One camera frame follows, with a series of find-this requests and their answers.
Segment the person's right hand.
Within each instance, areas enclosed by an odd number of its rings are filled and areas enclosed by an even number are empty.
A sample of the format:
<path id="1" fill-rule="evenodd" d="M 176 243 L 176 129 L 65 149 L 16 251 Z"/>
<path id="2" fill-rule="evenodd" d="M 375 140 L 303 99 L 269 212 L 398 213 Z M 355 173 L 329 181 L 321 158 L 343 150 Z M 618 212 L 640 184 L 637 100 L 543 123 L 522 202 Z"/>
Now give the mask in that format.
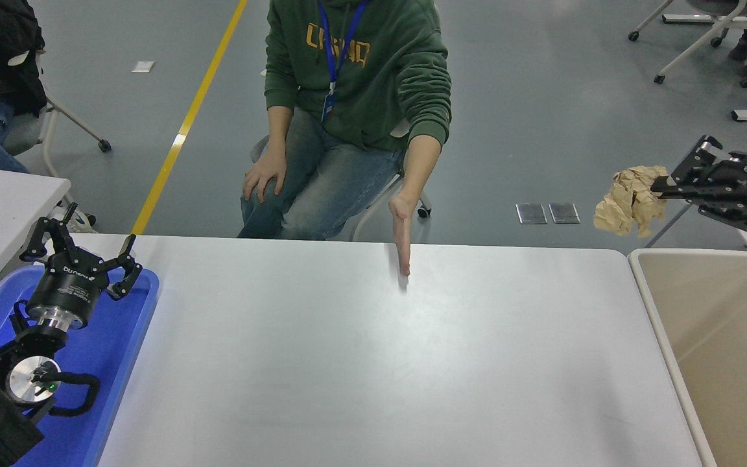
<path id="1" fill-rule="evenodd" d="M 270 192 L 280 196 L 283 190 L 285 177 L 287 177 L 287 151 L 275 148 L 267 150 L 258 162 L 253 163 L 252 168 L 246 172 L 243 183 L 243 197 L 245 201 L 251 201 L 254 197 L 260 203 L 267 200 L 267 189 L 273 185 Z"/>

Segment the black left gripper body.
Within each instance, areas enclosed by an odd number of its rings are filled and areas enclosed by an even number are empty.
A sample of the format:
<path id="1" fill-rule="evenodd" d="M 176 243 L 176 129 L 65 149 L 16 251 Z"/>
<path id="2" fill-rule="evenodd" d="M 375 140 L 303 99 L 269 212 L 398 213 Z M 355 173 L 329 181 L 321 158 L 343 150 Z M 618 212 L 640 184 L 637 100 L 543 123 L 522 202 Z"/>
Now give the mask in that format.
<path id="1" fill-rule="evenodd" d="M 26 305 L 27 313 L 38 318 L 45 309 L 60 309 L 79 320 L 89 320 L 101 292 L 108 286 L 108 273 L 95 272 L 102 259 L 91 252 L 79 252 L 71 259 L 56 252 L 45 264 L 44 275 Z"/>

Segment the person's left hand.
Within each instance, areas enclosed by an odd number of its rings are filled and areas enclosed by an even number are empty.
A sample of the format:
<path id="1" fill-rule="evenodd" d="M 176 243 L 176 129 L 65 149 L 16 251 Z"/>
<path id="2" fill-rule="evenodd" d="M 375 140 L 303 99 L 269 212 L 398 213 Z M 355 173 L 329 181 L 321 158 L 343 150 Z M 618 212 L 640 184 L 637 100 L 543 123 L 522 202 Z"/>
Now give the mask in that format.
<path id="1" fill-rule="evenodd" d="M 417 200 L 402 193 L 394 195 L 389 200 L 389 210 L 392 215 L 392 237 L 397 252 L 398 271 L 403 277 L 411 274 L 411 228 L 412 213 Z"/>

